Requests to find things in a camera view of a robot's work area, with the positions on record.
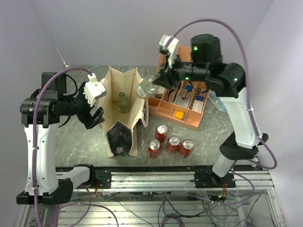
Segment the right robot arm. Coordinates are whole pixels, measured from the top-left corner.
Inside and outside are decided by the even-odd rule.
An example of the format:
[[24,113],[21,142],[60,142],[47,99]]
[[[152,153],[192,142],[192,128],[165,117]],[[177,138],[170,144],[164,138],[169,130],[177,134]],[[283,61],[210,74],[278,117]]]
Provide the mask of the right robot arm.
[[225,175],[238,160],[253,159],[258,146],[268,140],[254,121],[248,101],[245,71],[237,63],[223,63],[220,40],[211,34],[196,35],[191,39],[191,59],[182,61],[178,54],[178,39],[164,35],[160,53],[166,62],[160,66],[153,84],[166,89],[177,89],[182,81],[204,82],[224,104],[232,122],[233,133],[219,147],[218,161],[209,175],[209,183],[219,187]]

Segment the cream canvas tote bag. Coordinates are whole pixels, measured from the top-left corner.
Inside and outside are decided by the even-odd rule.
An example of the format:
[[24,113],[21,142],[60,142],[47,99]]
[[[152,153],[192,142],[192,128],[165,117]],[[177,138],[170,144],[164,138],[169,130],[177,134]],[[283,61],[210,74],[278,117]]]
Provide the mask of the cream canvas tote bag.
[[[122,73],[109,68],[105,78],[101,80],[107,95],[100,98],[98,105],[104,110],[105,121],[100,124],[107,141],[107,157],[137,156],[136,124],[144,119],[148,126],[149,113],[144,113],[145,100],[137,96],[137,87],[142,77],[137,68]],[[117,106],[117,98],[124,92],[130,101],[130,110],[122,114]]]

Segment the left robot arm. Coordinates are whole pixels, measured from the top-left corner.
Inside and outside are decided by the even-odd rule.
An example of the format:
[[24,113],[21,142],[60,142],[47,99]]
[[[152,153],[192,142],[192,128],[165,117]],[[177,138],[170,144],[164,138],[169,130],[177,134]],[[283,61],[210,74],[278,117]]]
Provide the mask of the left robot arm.
[[23,192],[16,196],[19,205],[58,205],[70,201],[73,190],[83,185],[96,184],[95,168],[91,164],[78,164],[69,172],[56,174],[55,142],[60,117],[76,116],[87,130],[104,121],[104,110],[91,114],[99,98],[107,91],[95,74],[68,95],[65,72],[58,77],[54,72],[43,72],[41,88],[35,90],[20,106],[21,123],[27,137],[28,174]]

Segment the clear bottle green cap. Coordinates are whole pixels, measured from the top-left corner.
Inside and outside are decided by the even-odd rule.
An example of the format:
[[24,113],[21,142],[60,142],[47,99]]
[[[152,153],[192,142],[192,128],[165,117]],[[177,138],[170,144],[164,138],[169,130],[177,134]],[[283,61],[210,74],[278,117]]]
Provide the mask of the clear bottle green cap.
[[137,87],[137,96],[142,99],[147,99],[156,94],[156,92],[160,89],[160,86],[153,84],[153,82],[159,77],[159,74],[155,74],[144,78]]

